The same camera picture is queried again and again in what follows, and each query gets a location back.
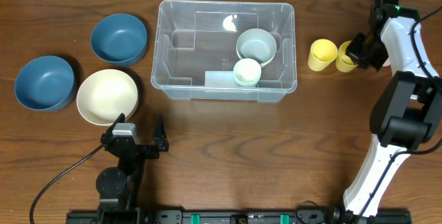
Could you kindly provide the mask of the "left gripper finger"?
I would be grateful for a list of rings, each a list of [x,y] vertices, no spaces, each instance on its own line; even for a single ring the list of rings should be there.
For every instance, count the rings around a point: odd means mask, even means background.
[[[157,123],[155,125],[155,129],[153,132],[153,140],[159,151],[161,152],[169,151],[169,141],[166,136],[166,132],[164,129],[164,121],[161,115],[158,117]]]
[[[107,128],[107,130],[102,134],[102,141],[109,141],[112,138],[113,129],[115,128],[116,124],[119,123],[125,123],[125,115],[123,113],[120,113],[114,123],[112,123],[109,128]]]

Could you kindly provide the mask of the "small yellow bowl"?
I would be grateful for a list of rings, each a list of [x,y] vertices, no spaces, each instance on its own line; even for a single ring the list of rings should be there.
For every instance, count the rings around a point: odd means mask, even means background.
[[[268,64],[274,59],[274,57],[275,57],[275,56],[273,56],[271,59],[269,59],[269,60],[267,60],[267,61],[265,61],[265,62],[263,62],[263,63],[260,63],[260,67],[263,68],[263,67],[265,67],[266,65],[268,65]]]

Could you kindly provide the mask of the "small grey bowl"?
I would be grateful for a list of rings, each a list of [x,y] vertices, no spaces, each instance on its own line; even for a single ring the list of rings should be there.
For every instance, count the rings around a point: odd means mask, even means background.
[[[277,43],[270,32],[259,28],[244,31],[236,42],[236,52],[240,59],[253,59],[261,67],[266,66],[276,55]]]

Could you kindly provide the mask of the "light blue cup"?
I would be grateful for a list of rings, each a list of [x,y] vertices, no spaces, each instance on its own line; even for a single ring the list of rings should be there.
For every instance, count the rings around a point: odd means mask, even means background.
[[[257,87],[258,82],[259,82],[259,80],[254,80],[252,82],[242,82],[237,77],[235,77],[234,80],[239,87],[252,87],[252,88],[254,88],[254,87]]]

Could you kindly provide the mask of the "cream cup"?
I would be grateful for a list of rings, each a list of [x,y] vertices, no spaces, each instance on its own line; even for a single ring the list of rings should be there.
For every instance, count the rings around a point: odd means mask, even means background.
[[[237,77],[242,82],[260,80],[261,72],[259,63],[250,58],[239,60],[233,67],[233,77]]]

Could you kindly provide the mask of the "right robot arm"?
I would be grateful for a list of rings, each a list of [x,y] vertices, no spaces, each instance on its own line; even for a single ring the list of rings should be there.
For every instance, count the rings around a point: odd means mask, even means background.
[[[379,70],[385,63],[392,80],[370,115],[372,141],[355,180],[343,194],[343,208],[335,210],[335,223],[375,223],[382,195],[401,164],[419,150],[441,121],[441,78],[432,67],[421,39],[427,18],[400,0],[372,0],[369,32],[357,36],[345,53],[360,68]]]

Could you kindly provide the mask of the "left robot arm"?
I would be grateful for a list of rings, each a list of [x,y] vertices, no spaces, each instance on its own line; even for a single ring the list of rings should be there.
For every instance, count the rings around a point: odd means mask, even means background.
[[[159,117],[153,132],[153,144],[140,144],[136,126],[120,114],[102,134],[104,150],[118,158],[115,167],[108,167],[97,177],[99,207],[96,223],[143,223],[148,214],[137,206],[137,196],[146,160],[160,157],[169,150],[163,118]]]

